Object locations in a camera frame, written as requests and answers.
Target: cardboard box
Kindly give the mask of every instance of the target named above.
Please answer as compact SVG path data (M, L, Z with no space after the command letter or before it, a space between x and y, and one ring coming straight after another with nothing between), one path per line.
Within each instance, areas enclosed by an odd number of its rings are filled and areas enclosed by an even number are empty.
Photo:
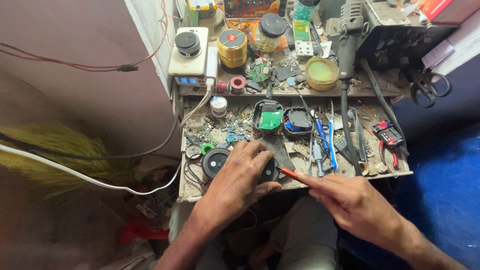
M433 24L461 24L480 9L480 1L423 0L420 9Z

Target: green ring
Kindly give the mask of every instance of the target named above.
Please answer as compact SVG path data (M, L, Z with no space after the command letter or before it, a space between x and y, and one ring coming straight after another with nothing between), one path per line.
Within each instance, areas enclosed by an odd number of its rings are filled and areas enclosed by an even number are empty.
M202 145L202 154L206 154L208 151L214 149L215 146L211 145L211 144L204 144Z

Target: white container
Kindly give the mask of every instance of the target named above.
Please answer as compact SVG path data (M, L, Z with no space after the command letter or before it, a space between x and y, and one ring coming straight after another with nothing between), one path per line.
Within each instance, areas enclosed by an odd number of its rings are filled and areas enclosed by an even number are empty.
M210 107L212 107L213 116L222 118L227 113L227 100L221 96L214 96L210 100Z

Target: broom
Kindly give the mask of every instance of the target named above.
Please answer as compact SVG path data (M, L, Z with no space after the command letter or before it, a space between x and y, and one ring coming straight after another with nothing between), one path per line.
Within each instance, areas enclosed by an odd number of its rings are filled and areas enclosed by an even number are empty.
M91 157L108 156L108 152L99 138L89 138L60 123L30 124L18 128L0 127L0 131L9 137L56 151ZM0 142L14 147L5 141ZM78 160L46 153L37 154L102 182L115 185L137 183L128 159ZM3 151L0 151L0 165L20 172L33 182L47 187L48 190L51 190L47 197L59 195L87 184L85 180L69 173Z

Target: trousers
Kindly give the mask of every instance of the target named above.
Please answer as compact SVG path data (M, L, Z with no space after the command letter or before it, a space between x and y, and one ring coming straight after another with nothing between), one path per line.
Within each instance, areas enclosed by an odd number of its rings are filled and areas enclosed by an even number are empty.
M194 204L177 203L172 208L168 240L173 242L192 212ZM311 196L301 197L270 234L281 253L278 270L334 270L337 230L332 215ZM207 245L196 270L228 270L220 240Z

